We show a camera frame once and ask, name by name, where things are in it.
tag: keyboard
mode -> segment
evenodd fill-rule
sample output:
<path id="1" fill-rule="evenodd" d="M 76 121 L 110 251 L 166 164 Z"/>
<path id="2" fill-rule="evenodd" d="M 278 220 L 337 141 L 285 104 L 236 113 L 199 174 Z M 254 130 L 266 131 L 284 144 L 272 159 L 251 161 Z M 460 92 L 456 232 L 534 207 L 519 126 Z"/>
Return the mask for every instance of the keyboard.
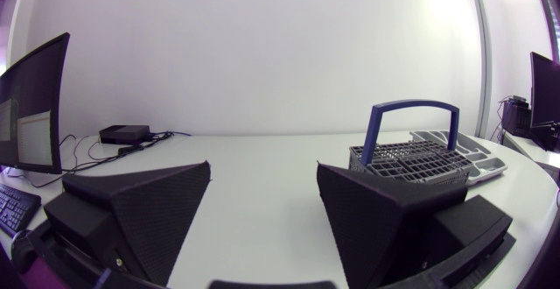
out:
<path id="1" fill-rule="evenodd" d="M 41 197 L 0 184 L 0 229 L 9 236 L 27 228 L 41 206 Z"/>

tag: cable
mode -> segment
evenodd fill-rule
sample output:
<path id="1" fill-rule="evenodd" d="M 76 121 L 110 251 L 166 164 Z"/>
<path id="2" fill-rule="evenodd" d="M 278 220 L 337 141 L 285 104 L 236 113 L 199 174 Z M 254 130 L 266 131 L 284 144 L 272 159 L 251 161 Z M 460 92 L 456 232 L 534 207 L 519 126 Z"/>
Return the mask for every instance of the cable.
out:
<path id="1" fill-rule="evenodd" d="M 80 143 L 81 143 L 84 139 L 87 138 L 87 137 L 83 137 L 82 139 L 80 139 L 80 141 L 76 144 L 76 146 L 75 146 L 74 149 L 73 149 L 73 155 L 74 155 L 75 160 L 76 160 L 76 165 L 75 165 L 75 167 L 73 167 L 73 168 L 71 168 L 71 169 L 62 169 L 62 172 L 65 172 L 64 174 L 60 175 L 58 178 L 56 178 L 56 179 L 54 179 L 54 180 L 48 181 L 48 182 L 43 183 L 43 184 L 40 184 L 40 185 L 34 185 L 31 181 L 29 181 L 29 180 L 28 180 L 28 181 L 31 183 L 32 186 L 34 186 L 34 187 L 36 187 L 36 188 L 45 187 L 45 186 L 47 186 L 47 185 L 49 185 L 49 184 L 54 183 L 54 182 L 57 181 L 57 180 L 62 179 L 62 178 L 63 178 L 65 175 L 67 175 L 68 173 L 76 173 L 76 172 L 80 172 L 80 171 L 89 170 L 89 169 L 94 168 L 94 167 L 96 167 L 96 166 L 99 166 L 99 165 L 101 165 L 101 164 L 105 164 L 105 163 L 108 163 L 108 162 L 113 162 L 113 161 L 118 160 L 118 159 L 120 159 L 120 158 L 124 158 L 124 157 L 126 157 L 127 155 L 129 155 L 129 154 L 131 154 L 131 153 L 138 152 L 138 151 L 141 151 L 141 150 L 146 149 L 146 148 L 150 148 L 150 147 L 152 147 L 153 145 L 155 145 L 156 143 L 158 143 L 158 142 L 160 142 L 160 141 L 163 141 L 163 140 L 166 140 L 166 139 L 168 139 L 169 137 L 174 136 L 175 134 L 184 135 L 184 136 L 191 136 L 191 135 L 189 135 L 189 134 L 187 134 L 187 133 L 184 133 L 184 132 L 176 132 L 176 131 L 163 131 L 163 132 L 153 133 L 153 134 L 151 134 L 151 141 L 150 141 L 148 144 L 133 145 L 133 146 L 131 146 L 131 147 L 128 147 L 128 148 L 131 148 L 131 149 L 128 150 L 128 151 L 121 151 L 121 150 L 120 150 L 121 153 L 119 153 L 119 154 L 117 154 L 117 155 L 114 155 L 114 156 L 111 156 L 111 157 L 102 158 L 102 159 L 94 158 L 94 157 L 91 155 L 91 149 L 92 149 L 95 145 L 99 144 L 99 140 L 97 140 L 95 143 L 93 143 L 93 144 L 87 149 L 87 155 L 88 155 L 91 159 L 94 159 L 95 161 L 92 161 L 92 162 L 85 162 L 85 163 L 82 163 L 82 164 L 79 164 L 79 165 L 78 165 L 78 157 L 77 157 L 77 155 L 76 155 L 76 149 L 78 148 L 78 146 L 80 145 Z"/>
<path id="2" fill-rule="evenodd" d="M 170 132 L 173 135 L 183 135 L 183 136 L 188 136 L 188 137 L 192 136 L 191 134 L 187 134 L 186 132 L 179 132 L 179 131 L 166 131 L 166 132 Z"/>
<path id="3" fill-rule="evenodd" d="M 496 110 L 496 113 L 498 113 L 498 117 L 500 118 L 500 122 L 498 123 L 498 125 L 496 126 L 496 128 L 493 130 L 492 136 L 490 136 L 490 139 L 489 139 L 490 141 L 492 141 L 492 138 L 494 137 L 494 134 L 496 133 L 496 131 L 498 130 L 498 128 L 500 128 L 500 126 L 501 126 L 502 123 L 503 123 L 503 117 L 500 116 L 500 109 L 501 109 L 501 107 L 503 106 L 504 102 L 505 102 L 508 98 L 510 98 L 510 97 L 512 97 L 512 95 L 508 95 L 508 96 L 502 98 L 502 99 L 498 102 L 498 103 L 500 104 L 500 107 L 498 107 L 498 110 Z"/>
<path id="4" fill-rule="evenodd" d="M 69 134 L 66 137 L 64 137 L 64 139 L 62 139 L 62 141 L 60 141 L 59 146 L 61 146 L 62 144 L 64 144 L 64 142 L 69 139 L 70 137 L 72 137 L 74 140 L 76 140 L 76 136 L 73 134 Z"/>

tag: black box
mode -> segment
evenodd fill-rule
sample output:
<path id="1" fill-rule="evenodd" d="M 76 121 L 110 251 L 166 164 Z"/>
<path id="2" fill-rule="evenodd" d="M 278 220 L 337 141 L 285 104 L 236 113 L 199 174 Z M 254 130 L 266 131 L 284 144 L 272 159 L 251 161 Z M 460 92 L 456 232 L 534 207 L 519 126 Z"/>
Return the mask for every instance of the black box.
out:
<path id="1" fill-rule="evenodd" d="M 99 131 L 99 137 L 104 144 L 139 145 L 144 136 L 150 132 L 146 125 L 112 125 Z"/>
<path id="2" fill-rule="evenodd" d="M 531 138 L 531 109 L 525 102 L 509 100 L 504 102 L 501 125 L 510 134 L 517 137 Z"/>

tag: dish rack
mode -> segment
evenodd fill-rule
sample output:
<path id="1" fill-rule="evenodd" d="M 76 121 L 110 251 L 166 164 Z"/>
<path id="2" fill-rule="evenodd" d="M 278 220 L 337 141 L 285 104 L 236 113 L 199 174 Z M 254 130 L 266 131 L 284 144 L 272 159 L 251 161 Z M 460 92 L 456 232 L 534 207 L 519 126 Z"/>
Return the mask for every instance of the dish rack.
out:
<path id="1" fill-rule="evenodd" d="M 376 144 L 384 112 L 416 106 L 437 107 L 451 112 L 447 146 L 430 139 Z M 377 104 L 372 108 L 365 144 L 350 147 L 349 169 L 421 184 L 464 185 L 473 163 L 455 152 L 458 126 L 459 109 L 444 102 L 403 100 Z"/>

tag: desk surface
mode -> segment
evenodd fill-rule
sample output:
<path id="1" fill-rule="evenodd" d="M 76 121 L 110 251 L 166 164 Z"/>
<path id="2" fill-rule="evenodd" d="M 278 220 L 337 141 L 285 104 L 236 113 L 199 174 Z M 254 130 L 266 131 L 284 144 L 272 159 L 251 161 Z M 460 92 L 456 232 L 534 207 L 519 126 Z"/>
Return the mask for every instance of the desk surface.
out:
<path id="1" fill-rule="evenodd" d="M 410 140 L 408 132 L 381 133 L 379 143 Z M 557 212 L 557 186 L 537 164 L 499 144 L 477 139 L 507 165 L 503 175 L 475 187 L 511 215 L 509 233 L 517 239 L 493 274 L 487 288 L 516 287 L 531 266 Z M 85 139 L 77 150 L 86 162 Z M 364 134 L 288 137 L 182 137 L 165 140 L 84 175 L 138 172 L 208 160 L 212 181 L 186 236 L 169 287 L 205 288 L 213 279 L 251 283 L 296 283 L 331 280 L 347 283 L 319 197 L 317 163 L 347 167 L 352 145 Z M 64 144 L 65 166 L 74 164 L 73 144 Z M 91 153 L 104 157 L 116 147 L 98 144 Z M 23 180 L 9 185 L 43 196 L 47 203 L 60 193 L 60 182 L 35 189 Z M 30 224 L 45 220 L 41 211 Z M 0 233 L 8 251 L 10 239 Z"/>
<path id="2" fill-rule="evenodd" d="M 535 161 L 536 163 L 560 169 L 560 153 L 543 150 L 533 140 L 517 137 L 504 130 L 504 137 L 512 143 L 517 150 Z"/>

